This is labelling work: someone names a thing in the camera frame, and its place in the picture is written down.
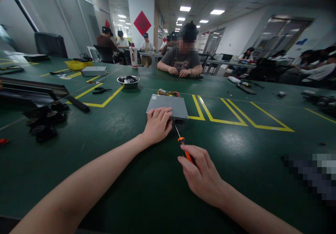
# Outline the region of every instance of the gray device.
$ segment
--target gray device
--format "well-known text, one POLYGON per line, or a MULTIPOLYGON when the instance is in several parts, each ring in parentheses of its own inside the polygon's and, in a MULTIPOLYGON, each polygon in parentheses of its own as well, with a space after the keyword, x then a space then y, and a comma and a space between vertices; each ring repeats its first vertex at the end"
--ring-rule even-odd
POLYGON ((170 119, 179 128, 179 130, 184 129, 185 125, 189 120, 189 116, 187 108, 185 106, 184 99, 182 97, 172 97, 172 96, 153 94, 151 96, 151 100, 148 104, 148 108, 146 111, 146 121, 148 112, 151 109, 157 109, 160 107, 171 107, 173 115, 171 116, 170 119))

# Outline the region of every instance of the red paper sign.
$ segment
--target red paper sign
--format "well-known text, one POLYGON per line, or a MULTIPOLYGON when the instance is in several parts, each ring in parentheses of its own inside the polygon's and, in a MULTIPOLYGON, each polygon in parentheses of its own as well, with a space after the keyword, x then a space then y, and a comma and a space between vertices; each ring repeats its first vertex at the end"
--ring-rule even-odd
POLYGON ((110 28, 110 23, 107 20, 105 21, 105 26, 110 28))
POLYGON ((140 34, 143 36, 145 32, 147 32, 152 25, 150 24, 149 20, 147 19, 143 11, 141 11, 141 13, 134 21, 134 26, 139 30, 140 34))

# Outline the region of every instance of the laptop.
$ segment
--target laptop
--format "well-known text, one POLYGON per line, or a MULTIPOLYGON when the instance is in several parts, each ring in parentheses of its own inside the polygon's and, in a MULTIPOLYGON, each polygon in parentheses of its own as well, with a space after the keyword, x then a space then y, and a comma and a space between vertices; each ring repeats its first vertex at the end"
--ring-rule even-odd
POLYGON ((232 59, 233 55, 227 55, 227 54, 221 54, 223 55, 221 61, 222 62, 230 62, 230 60, 232 59))

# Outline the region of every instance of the pliers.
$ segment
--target pliers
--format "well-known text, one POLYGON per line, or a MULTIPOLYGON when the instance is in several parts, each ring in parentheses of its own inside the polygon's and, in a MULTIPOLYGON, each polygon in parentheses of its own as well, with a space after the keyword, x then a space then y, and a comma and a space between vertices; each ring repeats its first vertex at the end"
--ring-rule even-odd
POLYGON ((112 89, 105 89, 104 87, 97 87, 94 88, 94 90, 96 90, 95 92, 92 92, 92 94, 96 95, 96 94, 102 94, 108 90, 112 90, 112 89))

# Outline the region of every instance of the wires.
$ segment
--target wires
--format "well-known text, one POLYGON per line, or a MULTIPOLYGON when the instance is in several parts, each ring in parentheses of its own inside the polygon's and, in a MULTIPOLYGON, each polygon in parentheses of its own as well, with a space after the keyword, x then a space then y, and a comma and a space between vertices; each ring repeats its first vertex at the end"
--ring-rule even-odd
POLYGON ((181 95, 176 91, 169 92, 169 91, 166 91, 166 90, 163 90, 163 89, 159 89, 157 93, 158 93, 158 95, 164 95, 164 96, 172 95, 172 96, 175 96, 175 97, 181 97, 181 95))

